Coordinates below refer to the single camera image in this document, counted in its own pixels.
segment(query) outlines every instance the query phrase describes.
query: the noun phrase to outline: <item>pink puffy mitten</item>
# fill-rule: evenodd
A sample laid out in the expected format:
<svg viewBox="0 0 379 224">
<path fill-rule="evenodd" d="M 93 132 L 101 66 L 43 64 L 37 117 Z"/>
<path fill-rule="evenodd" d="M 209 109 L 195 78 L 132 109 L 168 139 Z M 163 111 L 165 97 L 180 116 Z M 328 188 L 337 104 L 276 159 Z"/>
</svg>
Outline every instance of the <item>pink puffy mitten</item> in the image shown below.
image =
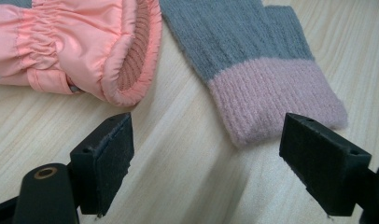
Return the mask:
<svg viewBox="0 0 379 224">
<path fill-rule="evenodd" d="M 160 43 L 158 0 L 0 5 L 0 84 L 135 105 L 150 86 Z"/>
</svg>

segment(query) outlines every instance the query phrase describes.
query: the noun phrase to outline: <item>black plastic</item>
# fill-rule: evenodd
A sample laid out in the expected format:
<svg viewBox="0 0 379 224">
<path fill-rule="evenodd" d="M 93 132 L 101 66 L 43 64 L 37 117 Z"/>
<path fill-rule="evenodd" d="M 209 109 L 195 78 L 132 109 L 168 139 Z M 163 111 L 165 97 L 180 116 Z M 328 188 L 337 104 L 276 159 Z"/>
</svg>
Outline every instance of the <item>black plastic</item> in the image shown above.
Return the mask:
<svg viewBox="0 0 379 224">
<path fill-rule="evenodd" d="M 15 214 L 18 197 L 0 203 L 0 224 L 10 224 Z"/>
<path fill-rule="evenodd" d="M 371 154 L 313 119 L 286 114 L 280 156 L 331 216 L 351 216 Z"/>
<path fill-rule="evenodd" d="M 82 214 L 106 214 L 133 154 L 130 114 L 105 120 L 70 153 L 76 190 L 82 195 L 77 202 Z"/>
<path fill-rule="evenodd" d="M 23 178 L 13 223 L 79 223 L 65 165 L 43 165 Z"/>
</svg>

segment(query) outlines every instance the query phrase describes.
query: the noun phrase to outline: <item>ribbed cuff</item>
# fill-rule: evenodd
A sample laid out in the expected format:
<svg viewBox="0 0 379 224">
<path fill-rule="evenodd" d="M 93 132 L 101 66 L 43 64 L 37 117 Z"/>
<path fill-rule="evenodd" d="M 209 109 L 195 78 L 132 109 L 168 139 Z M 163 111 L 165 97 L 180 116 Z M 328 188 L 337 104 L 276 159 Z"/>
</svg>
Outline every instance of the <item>ribbed cuff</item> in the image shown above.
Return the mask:
<svg viewBox="0 0 379 224">
<path fill-rule="evenodd" d="M 347 125 L 343 103 L 311 60 L 261 58 L 238 63 L 208 82 L 235 145 L 276 137 L 287 112 L 330 128 Z"/>
<path fill-rule="evenodd" d="M 135 39 L 125 54 L 119 46 L 114 46 L 101 80 L 104 97 L 113 105 L 131 106 L 143 99 L 157 66 L 162 29 L 160 5 L 158 0 L 139 0 L 138 3 Z M 124 57 L 121 64 L 114 63 L 118 57 Z"/>
</svg>

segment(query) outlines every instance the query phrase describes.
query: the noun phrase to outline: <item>wood grain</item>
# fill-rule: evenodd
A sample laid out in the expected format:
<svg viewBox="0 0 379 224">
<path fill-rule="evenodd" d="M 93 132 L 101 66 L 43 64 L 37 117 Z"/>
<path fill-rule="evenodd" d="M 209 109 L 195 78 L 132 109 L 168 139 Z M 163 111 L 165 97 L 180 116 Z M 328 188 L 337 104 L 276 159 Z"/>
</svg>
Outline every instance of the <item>wood grain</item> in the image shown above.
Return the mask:
<svg viewBox="0 0 379 224">
<path fill-rule="evenodd" d="M 379 0 L 265 0 L 293 6 L 317 63 L 349 113 L 338 133 L 379 167 Z M 357 223 L 327 217 L 278 156 L 279 140 L 230 142 L 208 89 L 163 25 L 158 72 L 137 106 L 89 94 L 0 86 L 0 202 L 36 166 L 68 153 L 104 119 L 132 111 L 135 156 L 106 217 L 81 223 Z"/>
</svg>

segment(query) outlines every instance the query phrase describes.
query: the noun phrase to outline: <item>mitten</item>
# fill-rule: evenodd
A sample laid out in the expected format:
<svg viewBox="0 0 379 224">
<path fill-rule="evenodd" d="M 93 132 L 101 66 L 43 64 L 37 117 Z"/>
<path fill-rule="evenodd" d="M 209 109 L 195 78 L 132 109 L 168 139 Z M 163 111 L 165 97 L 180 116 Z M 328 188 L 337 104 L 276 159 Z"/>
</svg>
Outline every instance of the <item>mitten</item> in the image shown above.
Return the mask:
<svg viewBox="0 0 379 224">
<path fill-rule="evenodd" d="M 346 125 L 291 8 L 254 0 L 161 0 L 162 15 L 210 89 L 238 147 L 276 137 L 287 112 Z"/>
<path fill-rule="evenodd" d="M 0 5 L 0 84 L 86 91 L 113 105 L 134 105 L 150 86 L 160 42 L 157 0 Z"/>
</svg>

